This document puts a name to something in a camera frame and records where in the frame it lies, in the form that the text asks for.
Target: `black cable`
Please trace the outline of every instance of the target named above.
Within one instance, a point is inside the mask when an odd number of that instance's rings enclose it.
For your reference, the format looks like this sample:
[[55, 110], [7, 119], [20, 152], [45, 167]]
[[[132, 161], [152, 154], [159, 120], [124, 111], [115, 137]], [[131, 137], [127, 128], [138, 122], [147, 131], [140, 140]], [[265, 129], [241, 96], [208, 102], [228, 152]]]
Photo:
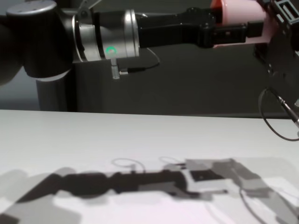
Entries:
[[152, 53], [153, 56], [156, 57], [157, 59], [157, 63], [152, 65], [152, 66], [149, 66], [149, 67], [137, 67], [137, 68], [126, 68], [126, 69], [122, 69], [120, 71], [120, 74], [121, 75], [127, 75], [127, 74], [130, 74], [130, 73], [135, 73], [135, 72], [140, 72], [140, 71], [145, 71], [145, 70], [148, 70], [148, 69], [153, 69], [155, 67], [158, 67], [160, 64], [161, 64], [161, 60], [159, 58], [158, 55], [155, 54], [154, 51], [152, 51], [151, 49], [147, 48], [147, 50]]
[[265, 118], [265, 115], [264, 115], [264, 112], [263, 112], [263, 102], [264, 102], [264, 98], [265, 98], [265, 95], [268, 93], [268, 92], [271, 92], [275, 97], [277, 97], [270, 89], [264, 89], [260, 96], [259, 96], [259, 99], [258, 99], [258, 109], [260, 111], [260, 114], [263, 118], [263, 120], [265, 121], [266, 125], [271, 129], [271, 131], [273, 131], [278, 137], [286, 140], [286, 141], [299, 141], [299, 139], [289, 139], [289, 138], [286, 138], [284, 136], [282, 136], [281, 134], [279, 134], [277, 131], [275, 131], [275, 129], [270, 125], [270, 123], [267, 121], [267, 119]]

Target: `cable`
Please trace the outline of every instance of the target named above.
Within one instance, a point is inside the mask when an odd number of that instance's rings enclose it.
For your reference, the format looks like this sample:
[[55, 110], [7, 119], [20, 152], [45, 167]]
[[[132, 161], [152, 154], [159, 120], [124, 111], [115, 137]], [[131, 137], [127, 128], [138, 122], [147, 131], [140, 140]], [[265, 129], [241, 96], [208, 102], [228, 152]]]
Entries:
[[275, 129], [270, 125], [270, 123], [267, 121], [267, 119], [265, 118], [265, 115], [264, 115], [264, 112], [263, 112], [263, 102], [264, 102], [264, 98], [265, 98], [265, 95], [267, 92], [271, 92], [275, 97], [276, 94], [274, 94], [270, 89], [264, 89], [262, 92], [261, 92], [261, 95], [259, 96], [259, 99], [258, 99], [258, 109], [260, 111], [260, 114], [263, 118], [263, 120], [265, 121], [266, 125], [271, 129], [271, 131], [273, 131], [278, 137], [286, 140], [286, 141], [299, 141], [299, 139], [289, 139], [289, 138], [286, 138], [284, 136], [282, 136], [281, 134], [279, 134], [277, 131], [275, 131]]
[[239, 195], [240, 195], [240, 197], [241, 197], [241, 199], [242, 199], [242, 201], [243, 201], [245, 207], [248, 209], [248, 211], [253, 215], [254, 218], [256, 218], [257, 221], [260, 222], [260, 224], [267, 224], [266, 222], [264, 222], [264, 221], [262, 220], [261, 217], [259, 217], [259, 216], [252, 210], [252, 208], [249, 206], [248, 202], [246, 201], [244, 195], [242, 194], [242, 191], [243, 191], [242, 186], [239, 186]]
[[152, 69], [152, 68], [158, 67], [161, 64], [161, 60], [160, 60], [159, 56], [154, 51], [152, 51], [151, 49], [147, 48], [147, 50], [149, 52], [151, 52], [156, 57], [158, 62], [156, 64], [152, 65], [152, 66], [147, 67], [146, 69]]
[[119, 165], [117, 164], [117, 161], [121, 161], [121, 160], [124, 160], [124, 161], [131, 161], [131, 162], [134, 162], [138, 165], [141, 166], [141, 168], [143, 169], [143, 173], [146, 173], [146, 168], [145, 168], [145, 165], [137, 160], [133, 160], [133, 159], [129, 159], [129, 158], [117, 158], [117, 159], [114, 159], [111, 161], [111, 163], [117, 167], [131, 167], [132, 165], [129, 165], [129, 166], [123, 166], [123, 165]]
[[159, 56], [154, 52], [152, 51], [151, 49], [147, 48], [147, 50], [152, 53], [153, 56], [155, 56], [155, 58], [157, 59], [157, 63], [152, 65], [152, 66], [149, 66], [149, 67], [137, 67], [137, 68], [126, 68], [126, 69], [122, 69], [120, 71], [120, 75], [128, 75], [130, 73], [135, 73], [135, 72], [140, 72], [140, 71], [145, 71], [145, 70], [148, 70], [148, 69], [153, 69], [155, 67], [158, 67], [160, 64], [161, 64], [161, 59], [159, 58]]

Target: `metal connector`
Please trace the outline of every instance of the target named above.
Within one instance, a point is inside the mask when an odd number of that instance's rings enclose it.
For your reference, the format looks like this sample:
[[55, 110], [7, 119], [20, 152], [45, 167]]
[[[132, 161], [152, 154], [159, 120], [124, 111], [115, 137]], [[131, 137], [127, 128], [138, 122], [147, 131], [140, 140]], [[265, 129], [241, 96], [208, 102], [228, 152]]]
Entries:
[[128, 72], [128, 69], [122, 69], [122, 70], [120, 70], [120, 75], [122, 76], [122, 75], [128, 75], [129, 74], [129, 72]]
[[118, 70], [118, 64], [116, 59], [111, 59], [111, 72], [113, 79], [120, 79], [120, 72]]
[[285, 112], [290, 116], [294, 124], [299, 128], [299, 117], [298, 115], [289, 107], [289, 105], [280, 96], [275, 95], [281, 106], [284, 108]]

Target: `green status light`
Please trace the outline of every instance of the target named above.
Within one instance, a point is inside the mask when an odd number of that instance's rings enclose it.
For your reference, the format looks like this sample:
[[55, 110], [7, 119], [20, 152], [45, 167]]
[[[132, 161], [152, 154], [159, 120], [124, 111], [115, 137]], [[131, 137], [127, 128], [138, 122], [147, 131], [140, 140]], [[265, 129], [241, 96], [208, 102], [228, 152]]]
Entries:
[[115, 49], [115, 47], [110, 46], [110, 47], [107, 47], [106, 53], [109, 54], [109, 55], [113, 55], [113, 54], [117, 53], [117, 50]]

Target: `white table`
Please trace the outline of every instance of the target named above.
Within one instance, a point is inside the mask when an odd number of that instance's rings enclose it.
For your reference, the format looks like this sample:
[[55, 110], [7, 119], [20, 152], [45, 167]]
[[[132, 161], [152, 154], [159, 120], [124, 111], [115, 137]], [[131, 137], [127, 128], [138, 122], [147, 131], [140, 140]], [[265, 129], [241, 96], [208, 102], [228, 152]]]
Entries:
[[[271, 122], [296, 137], [290, 121]], [[0, 111], [0, 137], [1, 224], [298, 223], [299, 143], [259, 119]], [[107, 192], [54, 194], [71, 174]]]

